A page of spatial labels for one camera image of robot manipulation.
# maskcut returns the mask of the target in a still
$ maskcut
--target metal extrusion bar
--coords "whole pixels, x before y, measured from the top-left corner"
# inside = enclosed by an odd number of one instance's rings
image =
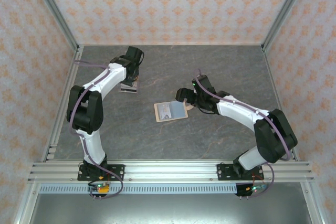
[[[283,111],[282,106],[281,106],[281,103],[280,103],[280,99],[279,99],[279,95],[278,95],[277,87],[275,86],[275,82],[274,82],[274,79],[273,79],[273,75],[272,75],[271,68],[270,68],[270,66],[269,66],[269,62],[268,62],[268,59],[267,59],[267,54],[266,54],[265,51],[263,52],[263,55],[264,55],[264,59],[265,59],[265,63],[266,63],[266,67],[267,67],[267,70],[268,70],[268,74],[269,74],[269,77],[270,77],[270,79],[271,79],[271,83],[272,83],[273,91],[274,91],[275,97],[276,97],[276,99],[277,99],[278,107],[279,107],[280,110]],[[299,155],[298,155],[297,148],[294,147],[294,148],[292,149],[291,152],[293,153],[293,156],[294,156],[295,161],[298,161],[298,160],[299,160]]]
[[[37,200],[38,193],[40,191],[40,183],[33,183],[26,185],[26,190],[21,200],[18,212],[14,224],[26,224],[30,223],[33,215],[35,203]]]
[[[125,184],[169,184],[169,183],[222,183],[217,179],[216,165],[232,161],[190,160],[190,161],[109,161],[109,164],[124,164]],[[29,183],[87,183],[77,181],[80,161],[48,161],[34,163],[29,175]],[[314,181],[314,173],[308,162],[277,162],[272,164],[275,182]],[[271,181],[271,170],[263,166],[265,181]],[[230,180],[227,183],[250,182]]]
[[[316,183],[302,182],[301,187],[302,187],[304,199],[306,200],[306,204],[307,204],[307,208],[309,211],[312,224],[332,223],[331,220],[328,219],[328,216],[326,215],[324,211],[318,185]]]
[[[55,0],[45,0],[46,4],[48,5],[50,11],[52,12],[53,16],[55,17],[57,23],[61,27],[62,31],[64,32],[69,44],[71,47],[76,50],[78,48],[78,44],[76,42],[75,37],[73,36],[68,24],[66,23],[61,11],[59,10],[58,6],[56,5]]]
[[[279,12],[278,16],[276,17],[270,31],[268,32],[264,43],[261,45],[263,51],[266,51],[272,43],[272,40],[276,36],[277,32],[279,31],[282,23],[287,17],[291,7],[293,6],[295,0],[286,0],[283,4],[281,11]]]
[[[80,60],[82,56],[82,52],[83,52],[83,46],[80,46],[77,53],[74,56],[73,61]],[[75,81],[77,69],[78,69],[78,65],[71,64],[70,69],[68,71],[68,77],[65,83],[63,95],[61,98],[61,103],[60,103],[60,106],[57,112],[56,121],[54,123],[52,133],[50,136],[50,144],[52,145],[56,145],[59,139],[59,134],[60,134],[62,124],[63,124],[65,114],[66,114],[66,109],[67,109],[67,104],[68,104],[68,99],[69,99],[69,92]]]
[[[76,49],[73,53],[73,57],[72,57],[72,61],[80,58],[81,54],[79,53],[79,50]],[[74,79],[74,74],[76,76],[76,70],[77,70],[78,66],[77,65],[73,65],[71,64],[69,66],[68,69],[68,75],[66,77],[66,83],[64,84],[63,90],[62,90],[62,94],[65,93],[69,93],[69,80]],[[49,144],[46,144],[44,152],[43,152],[43,156],[41,161],[44,162],[46,159],[50,159],[51,157],[48,158],[49,155],[49,149],[51,148],[52,145],[55,145],[58,141],[58,135],[60,132],[60,128],[61,128],[61,124],[63,122],[63,119],[65,118],[65,107],[66,107],[66,103],[67,103],[67,99],[65,98],[64,95],[62,95],[62,98],[58,104],[58,110],[57,110],[57,114],[53,123],[53,128],[52,131],[50,133],[49,136]]]

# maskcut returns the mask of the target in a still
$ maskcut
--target cable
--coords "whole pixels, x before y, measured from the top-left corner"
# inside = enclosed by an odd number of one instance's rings
[[[229,102],[229,103],[232,103],[232,104],[236,104],[236,105],[243,106],[243,107],[245,107],[245,108],[251,110],[252,112],[261,115],[261,116],[262,116],[262,117],[269,123],[269,125],[271,125],[271,127],[274,129],[274,131],[277,133],[277,135],[278,135],[278,137],[279,137],[279,139],[280,139],[282,145],[284,146],[284,149],[285,149],[285,151],[286,151],[286,155],[287,155],[287,157],[286,157],[286,158],[280,158],[280,160],[283,160],[283,161],[289,161],[289,160],[290,160],[290,153],[289,153],[289,150],[288,150],[288,147],[287,147],[287,145],[286,145],[286,143],[285,143],[284,138],[282,137],[281,133],[279,132],[279,130],[277,129],[277,127],[274,125],[274,123],[273,123],[273,122],[272,122],[266,115],[264,115],[264,114],[261,113],[260,111],[257,111],[257,110],[254,109],[253,107],[251,107],[251,106],[249,106],[249,105],[247,105],[247,104],[244,104],[244,103],[242,103],[242,102],[231,101],[231,100],[229,100],[229,99],[225,99],[225,98],[223,98],[223,97],[219,97],[219,96],[217,96],[217,95],[215,95],[215,94],[212,94],[211,92],[209,92],[208,90],[206,90],[206,89],[201,85],[201,83],[199,82],[199,80],[198,80],[198,78],[197,78],[197,77],[198,77],[197,74],[199,74],[199,76],[202,74],[202,73],[201,73],[201,70],[200,70],[200,69],[197,69],[196,71],[198,71],[198,73],[196,73],[195,80],[196,80],[197,84],[199,85],[199,87],[200,87],[205,93],[211,95],[211,96],[214,97],[214,98],[220,99],[220,100],[222,100],[222,101],[225,101],[225,102]]]
[[[270,164],[268,164],[268,163],[264,163],[263,165],[268,165],[269,168],[271,169],[271,171],[272,171],[272,181],[271,181],[271,183],[269,184],[269,186],[268,186],[264,191],[262,191],[260,194],[251,195],[251,196],[248,196],[248,198],[255,198],[255,197],[259,197],[259,196],[263,195],[263,194],[264,194],[265,192],[267,192],[267,191],[272,187],[272,185],[274,184],[275,175],[274,175],[273,167],[272,167]]]
[[[253,181],[255,180],[255,177],[257,177],[257,178],[259,178],[262,181],[263,184],[265,183],[264,180],[263,180],[263,178],[260,177],[259,175],[255,175],[255,174],[252,174],[252,175],[254,176]]]
[[[124,183],[122,181],[122,179],[115,173],[111,172],[110,170],[107,170],[105,169],[104,167],[101,167],[99,164],[97,164],[93,159],[92,157],[90,156],[89,152],[88,152],[88,148],[87,148],[87,145],[86,145],[86,139],[85,139],[85,136],[83,134],[80,134],[80,133],[77,133],[77,132],[73,132],[72,130],[72,125],[73,125],[73,120],[75,118],[75,114],[76,114],[76,111],[77,111],[77,108],[81,102],[81,100],[83,99],[83,97],[85,96],[85,94],[91,89],[93,88],[95,85],[97,85],[99,82],[101,82],[102,80],[104,80],[111,72],[110,68],[107,66],[104,66],[104,65],[95,65],[95,64],[91,64],[91,63],[88,63],[87,61],[83,62],[83,61],[76,61],[74,62],[74,64],[76,65],[80,65],[80,66],[85,66],[85,67],[105,67],[105,69],[107,70],[106,74],[104,74],[104,76],[102,76],[100,79],[98,79],[97,81],[95,81],[93,84],[91,84],[90,86],[88,86],[84,91],[83,93],[79,96],[75,106],[74,106],[74,109],[72,111],[72,114],[71,114],[71,117],[70,117],[70,126],[69,126],[69,129],[70,129],[70,133],[72,135],[75,135],[75,136],[79,136],[82,140],[82,143],[83,143],[83,148],[84,148],[84,153],[85,155],[87,155],[88,159],[96,166],[98,167],[99,169],[103,170],[104,172],[108,173],[108,174],[111,174],[112,176],[116,177],[117,180],[120,181],[120,184],[121,184],[121,188],[119,189],[119,191],[117,191],[116,193],[114,194],[109,194],[109,195],[106,195],[104,197],[100,197],[99,196],[99,199],[107,199],[107,198],[111,198],[111,197],[114,197],[116,195],[118,195],[119,193],[122,192],[123,188],[124,188]],[[95,199],[96,196],[94,196],[92,194],[92,190],[90,191],[90,196]]]
[[[138,65],[138,66],[140,66],[140,64],[142,63],[142,61],[143,61],[144,58],[145,58],[145,53],[142,52],[142,60],[139,62],[139,65]]]
[[[204,113],[204,114],[207,114],[207,115],[215,115],[215,113],[205,112],[205,111],[201,110],[201,108],[199,108],[199,107],[198,107],[198,109],[199,109],[202,113]]]

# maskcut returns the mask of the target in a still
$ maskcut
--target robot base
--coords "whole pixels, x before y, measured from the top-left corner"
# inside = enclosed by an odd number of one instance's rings
[[[100,164],[101,167],[110,170],[111,172],[117,174],[121,180],[124,178],[125,165],[113,165],[107,164],[107,157]],[[109,175],[103,170],[99,169],[95,165],[92,165],[85,160],[83,164],[79,166],[78,171],[78,181],[119,181],[116,177]]]
[[[217,165],[218,180],[261,180],[259,177],[253,178],[253,174],[258,175],[262,179],[264,179],[263,168],[261,167],[261,165],[256,166],[252,170],[245,171],[241,174],[238,174],[235,171],[234,164],[220,163]]]

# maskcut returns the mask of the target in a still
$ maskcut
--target patterned wallpaper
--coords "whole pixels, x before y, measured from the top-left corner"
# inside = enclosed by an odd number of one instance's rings
[[[336,220],[336,0],[297,0],[268,51],[300,158],[313,161]]]
[[[80,44],[261,44],[285,0],[56,0]]]
[[[42,157],[72,55],[43,0],[0,0],[0,223]]]

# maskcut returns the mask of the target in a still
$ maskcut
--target metal panel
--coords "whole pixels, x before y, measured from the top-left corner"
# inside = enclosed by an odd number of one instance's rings
[[[289,13],[291,7],[293,6],[295,0],[286,0],[283,4],[281,11],[279,12],[278,16],[276,17],[270,31],[268,32],[265,42],[261,45],[263,48],[263,51],[267,51],[267,49],[270,47],[272,40],[274,39],[275,35],[279,31],[282,23],[286,19],[287,14]]]
[[[51,13],[55,17],[57,23],[59,24],[60,28],[62,29],[64,35],[66,36],[70,46],[76,50],[78,48],[78,44],[76,42],[75,37],[73,36],[68,24],[66,23],[65,19],[63,18],[62,13],[60,12],[59,8],[56,5],[55,0],[45,0],[46,4],[48,5]]]
[[[120,186],[110,186],[109,193],[116,193]],[[88,194],[86,184],[41,184],[40,194]],[[122,194],[235,194],[236,184],[127,184]]]
[[[92,200],[81,194],[39,195],[31,224],[311,223],[299,183],[277,183],[258,198],[233,194],[118,195]]]

